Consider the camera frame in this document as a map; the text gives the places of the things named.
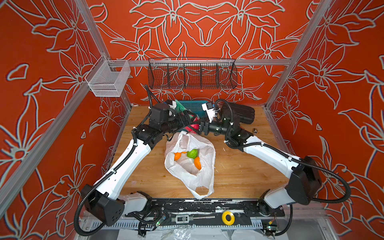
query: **orange fruit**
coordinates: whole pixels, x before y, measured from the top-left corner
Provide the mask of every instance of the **orange fruit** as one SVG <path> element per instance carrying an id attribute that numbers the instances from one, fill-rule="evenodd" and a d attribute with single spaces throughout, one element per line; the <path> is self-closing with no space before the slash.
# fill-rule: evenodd
<path id="1" fill-rule="evenodd" d="M 199 170 L 201 170 L 201 163 L 200 163 L 200 157 L 196 157 L 194 160 L 195 167 Z"/>
<path id="2" fill-rule="evenodd" d="M 175 152 L 175 161 L 177 161 L 181 157 L 180 152 Z"/>

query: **wooden surface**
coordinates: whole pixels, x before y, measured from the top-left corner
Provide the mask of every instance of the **wooden surface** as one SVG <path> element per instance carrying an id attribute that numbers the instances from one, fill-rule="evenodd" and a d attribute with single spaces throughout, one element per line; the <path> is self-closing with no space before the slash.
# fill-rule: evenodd
<path id="1" fill-rule="evenodd" d="M 278 147 L 261 107 L 254 107 L 255 121 L 242 127 L 252 132 L 258 130 L 256 136 L 266 143 Z M 147 106 L 133 107 L 125 126 L 113 162 L 115 162 L 132 139 L 133 126 L 148 113 Z M 258 198 L 267 189 L 283 185 L 288 179 L 272 166 L 250 154 L 230 149 L 223 142 L 224 136 L 210 133 L 204 136 L 216 149 L 214 193 L 211 198 Z M 164 167 L 164 151 L 167 139 L 164 137 L 156 147 L 139 163 L 132 173 L 121 194 L 143 191 L 152 197 L 193 198 L 184 183 L 172 176 Z M 206 194 L 206 188 L 198 187 L 196 192 Z"/>

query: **blue plastic basket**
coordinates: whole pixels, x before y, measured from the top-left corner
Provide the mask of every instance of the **blue plastic basket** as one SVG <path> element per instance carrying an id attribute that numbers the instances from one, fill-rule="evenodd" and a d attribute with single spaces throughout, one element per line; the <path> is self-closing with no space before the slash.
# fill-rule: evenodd
<path id="1" fill-rule="evenodd" d="M 208 101 L 179 101 L 186 109 L 193 113 L 196 113 L 200 118 L 206 118 L 207 112 L 203 110 L 201 106 Z"/>

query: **red floral wallpaper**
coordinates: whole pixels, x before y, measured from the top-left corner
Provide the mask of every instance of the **red floral wallpaper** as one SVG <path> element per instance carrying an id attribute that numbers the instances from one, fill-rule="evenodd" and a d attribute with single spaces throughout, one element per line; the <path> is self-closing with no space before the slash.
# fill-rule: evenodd
<path id="1" fill-rule="evenodd" d="M 0 187 L 100 57 L 72 0 L 2 1 Z M 109 167 L 127 109 L 89 92 L 0 220 L 0 239 L 73 237 L 79 188 Z"/>
<path id="2" fill-rule="evenodd" d="M 337 172 L 325 208 L 340 239 L 384 238 L 384 2 L 335 0 L 271 112 L 292 152 Z M 319 196 L 344 189 L 323 175 Z"/>
<path id="3" fill-rule="evenodd" d="M 102 1 L 87 0 L 112 59 L 164 56 L 239 59 L 289 58 L 319 0 Z M 283 66 L 240 67 L 231 90 L 155 90 L 162 98 L 225 98 L 263 104 Z M 147 104 L 144 67 L 132 68 L 126 92 Z"/>

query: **white plastic bag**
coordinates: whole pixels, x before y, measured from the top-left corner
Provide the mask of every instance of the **white plastic bag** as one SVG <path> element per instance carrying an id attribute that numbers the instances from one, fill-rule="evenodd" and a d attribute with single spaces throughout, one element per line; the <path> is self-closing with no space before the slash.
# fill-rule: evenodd
<path id="1" fill-rule="evenodd" d="M 188 152 L 193 149 L 199 151 L 201 170 L 195 167 L 194 160 L 188 158 L 186 154 L 182 154 L 180 159 L 175 161 L 175 152 Z M 216 151 L 208 139 L 185 131 L 178 132 L 170 142 L 167 142 L 165 156 L 164 165 L 168 172 L 183 181 L 195 198 L 202 199 L 214 192 Z M 206 195 L 199 195 L 195 191 L 201 186 L 208 189 Z"/>

